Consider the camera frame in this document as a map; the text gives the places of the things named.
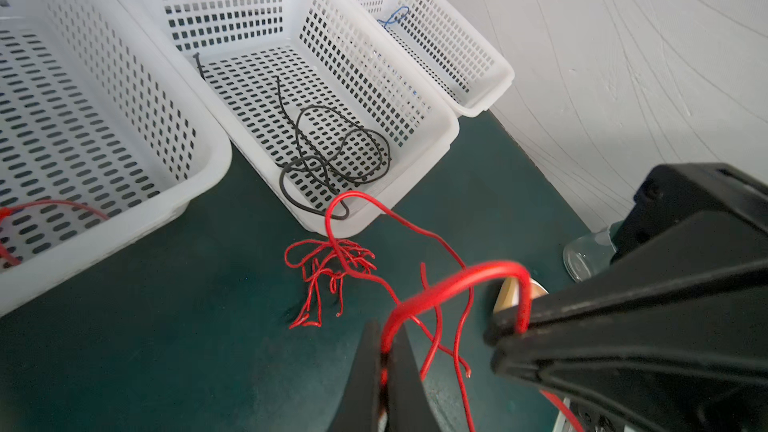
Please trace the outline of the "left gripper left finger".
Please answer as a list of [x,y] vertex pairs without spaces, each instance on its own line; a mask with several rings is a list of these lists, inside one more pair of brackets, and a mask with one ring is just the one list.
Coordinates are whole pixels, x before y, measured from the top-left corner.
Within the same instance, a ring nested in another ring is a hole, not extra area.
[[341,401],[328,432],[378,430],[381,415],[381,326],[370,320],[356,349]]

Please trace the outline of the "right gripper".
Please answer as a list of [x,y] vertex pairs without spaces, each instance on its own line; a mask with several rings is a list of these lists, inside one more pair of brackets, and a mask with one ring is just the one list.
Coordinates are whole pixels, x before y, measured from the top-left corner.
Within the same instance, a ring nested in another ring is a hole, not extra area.
[[492,317],[492,370],[637,431],[766,430],[766,187],[724,164],[658,166],[615,244],[608,271],[534,300],[527,332],[515,308]]

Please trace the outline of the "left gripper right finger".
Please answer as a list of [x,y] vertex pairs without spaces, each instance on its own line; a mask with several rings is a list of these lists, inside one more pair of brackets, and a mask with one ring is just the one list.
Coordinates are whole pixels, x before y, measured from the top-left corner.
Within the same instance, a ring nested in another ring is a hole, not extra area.
[[440,430],[420,379],[407,331],[401,328],[392,349],[383,355],[381,404],[385,431]]

